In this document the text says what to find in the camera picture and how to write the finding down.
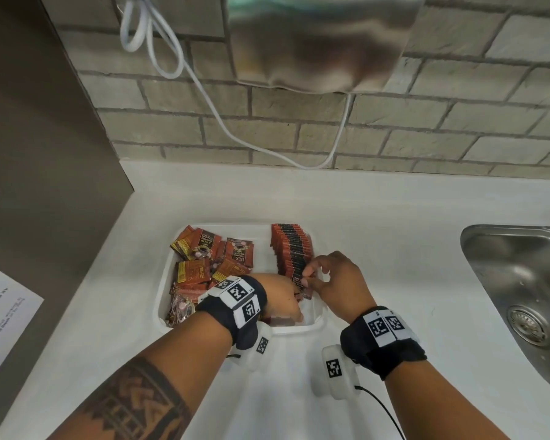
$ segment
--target power cord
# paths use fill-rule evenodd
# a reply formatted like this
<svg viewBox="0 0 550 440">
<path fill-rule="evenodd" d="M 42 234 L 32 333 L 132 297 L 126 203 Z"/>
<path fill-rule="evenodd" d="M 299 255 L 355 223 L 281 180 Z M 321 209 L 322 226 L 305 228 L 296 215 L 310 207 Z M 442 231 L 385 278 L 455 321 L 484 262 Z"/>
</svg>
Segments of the power cord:
<svg viewBox="0 0 550 440">
<path fill-rule="evenodd" d="M 140 10 L 140 17 L 138 21 L 138 27 L 136 28 L 136 31 L 134 33 L 134 36 L 132 37 L 132 40 L 130 40 L 129 32 L 130 32 L 130 25 L 132 21 L 132 13 L 134 11 L 135 4 L 138 5 L 138 8 Z M 159 63 L 157 62 L 157 57 L 154 54 L 153 29 L 159 32 L 163 40 L 165 40 L 165 42 L 167 43 L 167 45 L 173 51 L 173 53 L 177 58 L 177 68 L 172 73 L 168 73 L 163 69 L 161 69 L 161 67 L 159 66 Z M 289 159 L 283 154 L 279 154 L 275 151 L 271 151 L 270 149 L 256 147 L 255 145 L 249 144 L 248 142 L 245 142 L 239 139 L 238 137 L 236 137 L 235 135 L 233 135 L 228 130 L 228 128 L 226 128 L 226 125 L 224 125 L 224 122 L 222 121 L 220 114 L 216 110 L 216 107 L 214 106 L 212 99 L 210 99 L 210 96 L 207 95 L 207 93 L 205 92 L 205 89 L 203 88 L 201 82 L 193 73 L 191 66 L 189 66 L 185 61 L 185 58 L 183 56 L 183 49 L 181 47 L 181 44 L 179 43 L 179 40 L 175 36 L 175 32 L 173 32 L 173 29 L 171 28 L 171 26 L 169 26 L 167 21 L 155 8 L 154 4 L 150 0 L 126 0 L 126 6 L 124 6 L 124 12 L 122 15 L 122 23 L 120 24 L 120 42 L 122 44 L 122 47 L 124 48 L 124 50 L 128 52 L 135 52 L 140 48 L 140 46 L 142 46 L 145 40 L 146 40 L 146 48 L 149 53 L 149 58 L 154 68 L 166 79 L 176 79 L 181 75 L 181 73 L 183 73 L 183 68 L 185 68 L 185 70 L 189 73 L 189 76 L 191 77 L 191 79 L 193 80 L 197 88 L 200 90 L 201 95 L 203 95 L 205 102 L 210 107 L 210 110 L 212 110 L 212 114 L 214 115 L 216 120 L 218 120 L 218 124 L 220 125 L 220 128 L 222 128 L 224 133 L 235 142 L 238 142 L 239 144 L 245 147 L 251 148 L 255 151 L 260 151 L 266 154 L 270 154 L 271 156 L 278 157 L 279 159 L 282 159 L 285 162 L 288 162 L 293 166 L 301 169 L 323 168 L 327 166 L 329 162 L 332 160 L 332 157 L 334 157 L 334 153 L 336 152 L 338 143 L 340 142 L 340 137 L 342 136 L 342 131 L 344 130 L 344 125 L 346 124 L 346 120 L 348 119 L 348 112 L 350 110 L 350 106 L 352 104 L 352 98 L 353 98 L 352 94 L 346 95 L 344 115 L 342 116 L 340 126 L 338 127 L 338 132 L 336 133 L 336 139 L 334 140 L 334 145 L 332 146 L 330 153 L 321 164 L 316 165 L 315 167 L 306 167 L 304 165 L 301 165 L 300 163 L 297 163 Z"/>
<path fill-rule="evenodd" d="M 391 419 L 391 421 L 393 422 L 393 424 L 395 425 L 395 429 L 397 429 L 397 431 L 399 432 L 399 435 L 401 436 L 402 440 L 405 440 L 405 437 L 403 436 L 403 432 L 401 432 L 401 429 L 399 429 L 399 426 L 397 425 L 397 422 L 395 421 L 395 418 L 393 418 L 393 415 L 391 415 L 391 413 L 389 412 L 389 410 L 387 409 L 387 407 L 385 407 L 385 405 L 383 404 L 383 402 L 378 399 L 375 394 L 373 394 L 371 391 L 369 391 L 368 389 L 365 389 L 363 386 L 354 386 L 355 389 L 358 389 L 359 391 L 364 391 L 366 392 L 367 394 L 369 394 L 371 397 L 373 397 L 375 400 L 377 400 L 377 402 L 382 406 L 382 408 L 385 410 L 385 412 L 387 413 L 387 415 L 389 416 L 389 418 Z"/>
</svg>

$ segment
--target countertop backsplash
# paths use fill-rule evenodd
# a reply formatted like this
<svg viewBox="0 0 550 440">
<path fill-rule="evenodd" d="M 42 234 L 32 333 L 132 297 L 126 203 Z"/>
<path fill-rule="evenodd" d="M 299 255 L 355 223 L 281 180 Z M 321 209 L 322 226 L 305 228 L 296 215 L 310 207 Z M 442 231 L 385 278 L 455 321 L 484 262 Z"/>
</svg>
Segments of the countertop backsplash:
<svg viewBox="0 0 550 440">
<path fill-rule="evenodd" d="M 119 158 L 286 164 L 229 140 L 188 77 L 122 50 L 114 0 L 42 1 Z M 325 159 L 344 95 L 239 85 L 220 0 L 153 2 L 232 133 Z M 550 179 L 550 0 L 427 0 L 385 89 L 356 96 L 330 168 Z"/>
</svg>

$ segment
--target stainless steel sink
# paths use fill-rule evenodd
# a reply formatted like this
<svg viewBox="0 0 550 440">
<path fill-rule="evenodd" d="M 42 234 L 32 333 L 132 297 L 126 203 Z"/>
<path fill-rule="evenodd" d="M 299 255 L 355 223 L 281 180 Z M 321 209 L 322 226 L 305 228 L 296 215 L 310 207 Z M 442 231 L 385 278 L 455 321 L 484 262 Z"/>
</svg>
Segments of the stainless steel sink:
<svg viewBox="0 0 550 440">
<path fill-rule="evenodd" d="M 517 344 L 550 383 L 550 228 L 477 225 L 460 239 Z"/>
</svg>

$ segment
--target drain strainer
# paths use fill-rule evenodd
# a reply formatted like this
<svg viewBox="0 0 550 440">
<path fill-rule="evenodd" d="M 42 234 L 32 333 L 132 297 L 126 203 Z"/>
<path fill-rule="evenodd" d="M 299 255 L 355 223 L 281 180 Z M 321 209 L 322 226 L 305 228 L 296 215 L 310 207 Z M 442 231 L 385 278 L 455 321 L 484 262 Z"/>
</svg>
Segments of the drain strainer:
<svg viewBox="0 0 550 440">
<path fill-rule="evenodd" d="M 511 306 L 507 310 L 507 321 L 515 333 L 528 343 L 536 346 L 548 344 L 545 320 L 537 312 L 523 306 Z"/>
</svg>

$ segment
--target white plastic tray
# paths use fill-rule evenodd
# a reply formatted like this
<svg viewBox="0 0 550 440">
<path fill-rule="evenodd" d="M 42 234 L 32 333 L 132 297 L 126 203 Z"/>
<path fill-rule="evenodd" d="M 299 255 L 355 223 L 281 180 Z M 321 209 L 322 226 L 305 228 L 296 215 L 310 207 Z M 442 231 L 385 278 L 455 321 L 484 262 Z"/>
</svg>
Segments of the white plastic tray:
<svg viewBox="0 0 550 440">
<path fill-rule="evenodd" d="M 277 273 L 277 258 L 275 252 L 271 248 L 271 225 L 269 224 L 198 224 L 191 225 L 193 228 L 201 227 L 209 232 L 220 235 L 223 238 L 235 237 L 236 239 L 251 240 L 254 243 L 254 268 L 255 273 Z M 179 229 L 175 237 L 177 237 L 185 227 Z M 314 254 L 318 252 L 317 241 L 314 241 L 309 230 L 304 228 L 304 231 L 310 236 Z M 165 323 L 165 316 L 170 305 L 171 295 L 169 291 L 173 282 L 173 269 L 177 261 L 177 255 L 168 247 L 168 258 L 165 263 L 161 283 L 154 301 L 153 319 L 162 333 L 167 333 L 171 330 Z M 304 320 L 293 326 L 275 326 L 273 333 L 275 335 L 291 335 L 304 332 L 311 332 L 320 329 L 325 323 L 327 306 L 323 303 L 319 296 L 315 295 L 311 300 L 304 299 L 300 303 L 301 311 L 304 315 Z"/>
</svg>

